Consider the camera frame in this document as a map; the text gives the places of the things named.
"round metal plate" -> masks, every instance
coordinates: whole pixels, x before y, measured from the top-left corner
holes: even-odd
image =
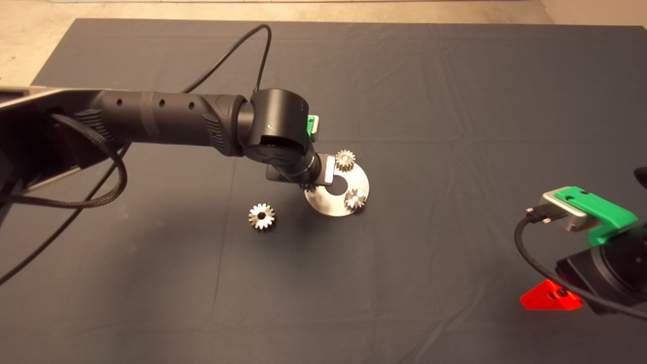
[[[346,180],[348,185],[346,192],[353,188],[357,188],[358,190],[364,191],[366,198],[368,198],[368,177],[366,177],[366,173],[364,173],[362,167],[358,166],[357,163],[355,163],[353,169],[348,172],[343,172],[335,167],[333,175]],[[335,196],[328,192],[324,186],[317,186],[314,191],[305,191],[304,193],[305,199],[307,199],[310,205],[319,213],[327,216],[341,217],[348,216],[353,213],[353,211],[350,211],[344,205],[344,196],[346,195],[346,192],[339,196]]]

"red bracket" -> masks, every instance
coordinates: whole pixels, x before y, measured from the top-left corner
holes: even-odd
[[[526,310],[577,310],[582,299],[547,279],[520,298]]]

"silver gear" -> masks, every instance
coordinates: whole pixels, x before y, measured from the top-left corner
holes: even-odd
[[[348,149],[343,149],[334,155],[335,165],[342,172],[348,172],[355,166],[355,154]]]
[[[316,190],[317,185],[312,185],[310,183],[299,183],[299,188],[307,192],[312,192]]]
[[[361,209],[366,203],[366,194],[357,188],[348,190],[344,197],[344,205],[350,211]]]
[[[270,229],[274,223],[274,209],[266,203],[259,203],[249,210],[249,222],[258,231]]]

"black cable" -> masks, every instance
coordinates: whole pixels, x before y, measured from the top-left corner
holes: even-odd
[[[191,85],[189,85],[187,88],[183,89],[181,93],[190,93],[193,91],[196,87],[200,86],[215,70],[217,70],[223,62],[242,44],[247,38],[249,38],[251,35],[259,31],[260,29],[264,28],[267,30],[267,42],[265,44],[265,52],[263,53],[263,59],[261,60],[261,66],[258,70],[258,77],[256,78],[256,88],[254,89],[254,92],[258,91],[261,85],[261,79],[263,77],[263,71],[265,69],[265,61],[267,60],[267,54],[269,53],[270,50],[270,43],[272,41],[272,29],[267,25],[267,24],[261,24],[258,27],[252,29],[250,32],[246,34],[243,38],[238,40],[236,44],[232,46],[232,48],[228,51],[228,54],[225,54],[223,57],[220,58],[210,69],[207,71],[205,74],[200,76],[196,81],[194,81]],[[123,158],[126,155],[126,152],[128,151],[128,148],[130,148],[131,144],[127,143],[119,153],[119,160],[123,163]],[[84,201],[91,201],[94,195],[103,187],[105,182],[110,178],[112,173],[117,169],[118,163],[113,162],[112,165],[108,168],[107,171],[105,171],[103,177],[95,184],[94,188],[90,191],[90,193],[86,196]],[[52,233],[35,251],[33,251],[31,254],[29,254],[22,262],[20,262],[18,265],[16,265],[13,269],[11,269],[9,272],[5,273],[2,277],[0,277],[0,286],[2,286],[5,282],[10,280],[13,276],[18,274],[23,268],[25,268],[31,261],[33,261],[38,255],[40,255],[53,241],[55,241],[60,234],[65,231],[69,225],[74,222],[74,220],[81,214],[83,211],[83,207],[77,208],[59,227]]]
[[[128,151],[128,148],[130,148],[130,144],[127,144],[125,147],[121,149],[121,152],[119,152],[119,158],[122,159],[124,155],[126,155],[126,152]],[[112,173],[115,171],[117,168],[117,164],[113,163],[110,165],[110,167],[105,171],[103,177],[97,182],[97,184],[94,186],[94,188],[88,193],[88,195],[85,197],[84,201],[91,201],[94,195],[101,189],[101,187],[104,185],[104,183],[110,178]],[[83,211],[83,207],[80,207],[67,218],[65,221],[52,233],[36,250],[34,250],[31,254],[29,254],[25,259],[23,259],[22,262],[20,262],[18,265],[13,267],[10,271],[5,273],[2,277],[0,277],[0,286],[2,286],[6,281],[10,280],[14,275],[18,274],[23,268],[27,267],[28,264],[32,262],[32,260],[36,259],[40,253],[42,253],[52,242],[58,238],[60,234],[63,233],[67,229],[67,227],[76,219],[79,214],[81,214],[81,211]]]
[[[97,146],[97,148],[101,149],[101,151],[106,154],[106,156],[113,160],[113,164],[119,171],[119,179],[116,185],[110,191],[106,192],[103,196],[87,199],[85,201],[68,202],[32,196],[0,195],[0,203],[22,203],[25,205],[57,207],[60,209],[87,209],[90,207],[107,205],[108,203],[114,201],[126,189],[126,185],[128,183],[128,176],[126,173],[126,166],[124,164],[124,161],[109,146],[108,140],[103,135],[99,134],[96,130],[65,115],[53,114],[51,116],[52,118],[54,118],[54,120],[86,137],[95,146]]]
[[[184,90],[182,90],[183,93],[189,93],[193,91],[196,87],[200,86],[209,76],[211,76],[212,73],[215,72],[220,66],[229,58],[229,56],[238,49],[249,37],[253,36],[257,32],[259,32],[261,29],[265,29],[267,31],[267,41],[265,42],[265,52],[263,53],[263,58],[261,59],[261,66],[258,69],[258,77],[256,78],[256,87],[254,88],[254,92],[258,91],[259,88],[261,87],[261,78],[263,77],[263,70],[265,68],[265,61],[267,60],[267,54],[270,51],[270,44],[272,43],[272,29],[269,27],[267,24],[260,24],[258,27],[250,30],[247,32],[244,36],[242,36],[240,39],[238,39],[232,46],[229,48],[229,50],[222,56],[220,59],[213,65],[207,72],[205,72],[202,76],[198,77],[196,81],[193,81],[189,86],[187,86]]]
[[[546,267],[544,267],[541,263],[539,263],[536,259],[531,257],[530,253],[528,253],[528,250],[523,244],[523,230],[529,223],[535,222],[537,222],[535,218],[533,218],[532,216],[526,216],[519,222],[519,224],[517,224],[517,227],[514,230],[514,244],[516,245],[519,254],[521,254],[521,257],[528,264],[530,264],[530,266],[533,267],[534,270],[539,272],[539,274],[543,275],[547,279],[550,279],[551,281],[557,283],[563,289],[575,293],[589,303],[595,303],[597,306],[605,308],[611,312],[621,313],[623,315],[647,321],[647,312],[636,310],[635,308],[627,307],[625,305],[603,299],[602,297],[594,295],[591,292],[583,290],[582,288],[578,288],[561,279],[557,274],[554,274]]]

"green plastic part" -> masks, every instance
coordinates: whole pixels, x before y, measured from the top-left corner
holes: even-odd
[[[601,245],[612,236],[638,222],[638,217],[604,198],[579,187],[569,187],[555,192],[555,197],[600,220],[601,224],[589,230],[589,244]]]
[[[308,136],[309,137],[313,136],[314,118],[315,118],[314,115],[308,115],[307,131],[308,131]]]

